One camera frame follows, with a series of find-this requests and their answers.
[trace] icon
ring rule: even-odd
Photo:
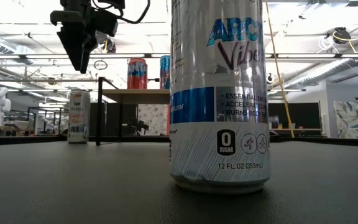
[[[232,130],[224,129],[218,131],[218,154],[230,156],[236,153],[236,133]]]
[[[267,142],[266,136],[264,134],[258,135],[257,143],[258,143],[258,151],[260,153],[265,153],[269,143]]]
[[[246,154],[253,154],[256,149],[256,137],[253,134],[246,134],[241,139],[241,148]]]

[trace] red can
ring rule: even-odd
[[[132,58],[128,63],[128,89],[147,89],[147,64],[142,58]]]

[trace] dark table surface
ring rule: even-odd
[[[272,146],[263,191],[178,188],[168,144],[0,146],[0,223],[358,223],[358,147]]]

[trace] silver can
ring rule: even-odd
[[[90,135],[91,95],[88,91],[72,90],[68,112],[68,143],[86,144]]]
[[[213,194],[270,178],[261,0],[173,0],[170,174]]]

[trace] blue can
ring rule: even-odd
[[[162,56],[160,60],[160,89],[169,90],[170,87],[171,56]]]

